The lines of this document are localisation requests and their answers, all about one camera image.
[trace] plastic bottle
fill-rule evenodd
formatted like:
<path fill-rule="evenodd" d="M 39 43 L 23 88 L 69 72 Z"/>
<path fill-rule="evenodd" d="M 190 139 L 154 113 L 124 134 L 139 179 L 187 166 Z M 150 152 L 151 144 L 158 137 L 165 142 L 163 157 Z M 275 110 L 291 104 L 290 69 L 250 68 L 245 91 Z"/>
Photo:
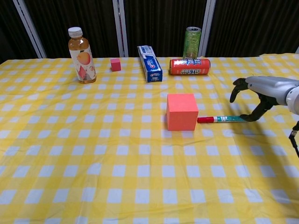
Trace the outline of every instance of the plastic bottle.
<path fill-rule="evenodd" d="M 73 60 L 77 76 L 80 83 L 93 83 L 97 79 L 95 74 L 93 56 L 90 51 L 89 42 L 83 37 L 80 27 L 71 27 L 68 29 L 69 50 Z"/>

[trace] pink cube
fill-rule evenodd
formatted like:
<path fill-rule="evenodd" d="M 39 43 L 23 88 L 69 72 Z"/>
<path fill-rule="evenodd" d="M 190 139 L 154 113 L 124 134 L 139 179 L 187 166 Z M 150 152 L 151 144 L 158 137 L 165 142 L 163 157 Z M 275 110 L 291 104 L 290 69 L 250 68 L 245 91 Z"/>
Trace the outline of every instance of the pink cube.
<path fill-rule="evenodd" d="M 168 94 L 167 129 L 169 131 L 194 131 L 198 112 L 193 94 Z"/>
<path fill-rule="evenodd" d="M 121 70 L 121 61 L 119 58 L 111 59 L 111 70 L 112 71 L 120 71 Z"/>

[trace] green can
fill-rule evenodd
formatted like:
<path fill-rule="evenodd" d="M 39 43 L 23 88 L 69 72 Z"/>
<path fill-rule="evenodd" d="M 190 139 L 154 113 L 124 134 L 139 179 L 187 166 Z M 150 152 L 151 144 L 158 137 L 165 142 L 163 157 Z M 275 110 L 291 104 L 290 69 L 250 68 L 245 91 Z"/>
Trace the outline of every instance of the green can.
<path fill-rule="evenodd" d="M 183 59 L 196 59 L 201 36 L 201 29 L 198 27 L 187 27 L 185 33 L 185 43 Z"/>

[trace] soda can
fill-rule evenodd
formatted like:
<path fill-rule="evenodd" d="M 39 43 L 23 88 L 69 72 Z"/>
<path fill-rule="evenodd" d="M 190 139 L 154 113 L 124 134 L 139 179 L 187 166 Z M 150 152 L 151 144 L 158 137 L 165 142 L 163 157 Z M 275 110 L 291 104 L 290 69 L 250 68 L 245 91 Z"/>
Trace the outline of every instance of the soda can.
<path fill-rule="evenodd" d="M 172 59 L 169 63 L 171 75 L 206 75 L 211 68 L 209 59 Z"/>
<path fill-rule="evenodd" d="M 201 29 L 198 27 L 187 27 L 185 33 L 185 43 L 183 59 L 196 59 L 201 36 Z"/>

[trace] red marker cap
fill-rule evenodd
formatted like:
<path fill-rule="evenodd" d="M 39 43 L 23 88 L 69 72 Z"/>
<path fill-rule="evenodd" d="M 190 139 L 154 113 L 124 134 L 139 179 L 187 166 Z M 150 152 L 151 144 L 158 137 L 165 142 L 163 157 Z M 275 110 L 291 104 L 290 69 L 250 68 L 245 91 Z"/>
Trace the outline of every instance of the red marker cap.
<path fill-rule="evenodd" d="M 197 123 L 214 123 L 214 117 L 197 118 Z"/>

